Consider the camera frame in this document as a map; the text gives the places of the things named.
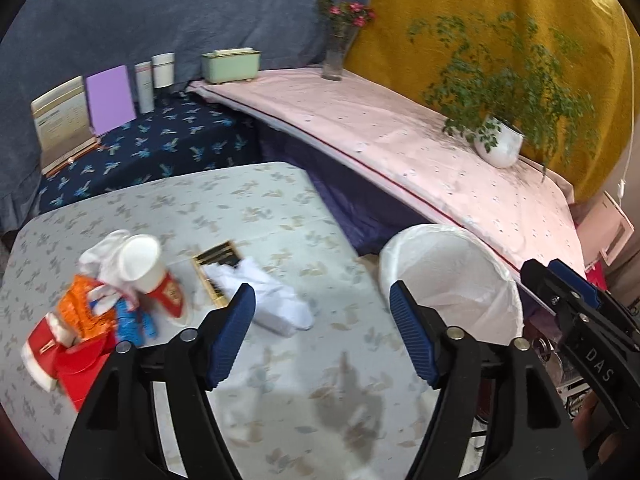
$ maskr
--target hanging cord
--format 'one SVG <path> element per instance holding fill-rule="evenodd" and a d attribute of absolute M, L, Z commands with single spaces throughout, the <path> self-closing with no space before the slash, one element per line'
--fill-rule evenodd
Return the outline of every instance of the hanging cord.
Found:
<path fill-rule="evenodd" d="M 622 172 L 622 178 L 618 183 L 618 205 L 622 207 L 622 197 L 625 195 L 626 172 L 631 162 L 631 151 L 634 147 L 634 130 L 636 129 L 636 74 L 634 69 L 634 51 L 631 47 L 631 36 L 629 35 L 629 26 L 626 23 L 625 9 L 620 6 L 622 19 L 625 22 L 626 42 L 629 46 L 629 61 L 631 62 L 631 138 L 629 139 L 629 152 L 626 154 L 625 170 Z"/>

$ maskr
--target glass vase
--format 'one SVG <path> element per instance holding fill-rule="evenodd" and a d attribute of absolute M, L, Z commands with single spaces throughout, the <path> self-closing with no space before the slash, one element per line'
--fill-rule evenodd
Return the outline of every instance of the glass vase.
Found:
<path fill-rule="evenodd" d="M 326 44 L 326 55 L 322 64 L 322 77 L 329 81 L 342 80 L 342 66 L 344 55 L 351 41 L 355 37 L 357 28 L 353 25 L 343 24 L 340 27 L 331 27 Z"/>

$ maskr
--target metal bolt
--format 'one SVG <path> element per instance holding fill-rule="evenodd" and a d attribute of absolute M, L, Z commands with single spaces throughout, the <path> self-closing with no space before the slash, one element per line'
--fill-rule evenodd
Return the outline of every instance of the metal bolt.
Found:
<path fill-rule="evenodd" d="M 118 354 L 126 354 L 129 350 L 131 350 L 131 343 L 129 341 L 120 341 L 116 345 L 116 352 Z"/>
<path fill-rule="evenodd" d="M 529 350 L 529 348 L 531 348 L 531 344 L 529 343 L 529 341 L 527 341 L 523 337 L 517 337 L 516 339 L 514 339 L 513 345 L 522 352 L 527 351 Z"/>
<path fill-rule="evenodd" d="M 447 328 L 447 337 L 449 339 L 454 339 L 455 341 L 459 341 L 465 336 L 465 331 L 462 330 L 459 326 L 450 326 Z"/>
<path fill-rule="evenodd" d="M 180 339 L 182 339 L 185 343 L 193 341 L 197 337 L 198 331 L 194 328 L 185 328 L 182 332 L 180 332 Z"/>

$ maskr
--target white trash can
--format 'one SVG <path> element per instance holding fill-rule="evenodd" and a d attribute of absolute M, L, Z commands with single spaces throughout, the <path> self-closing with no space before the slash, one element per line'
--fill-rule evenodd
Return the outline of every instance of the white trash can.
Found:
<path fill-rule="evenodd" d="M 398 233 L 380 253 L 380 287 L 403 280 L 415 301 L 478 341 L 507 345 L 522 335 L 522 304 L 506 265 L 463 228 L 421 224 Z"/>

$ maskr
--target dark blue floral fabric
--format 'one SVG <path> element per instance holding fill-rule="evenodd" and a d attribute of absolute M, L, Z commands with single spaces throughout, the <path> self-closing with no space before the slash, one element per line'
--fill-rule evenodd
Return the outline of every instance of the dark blue floral fabric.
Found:
<path fill-rule="evenodd" d="M 174 94 L 156 109 L 102 136 L 40 183 L 40 213 L 83 198 L 168 176 L 260 162 L 254 120 L 197 96 Z"/>

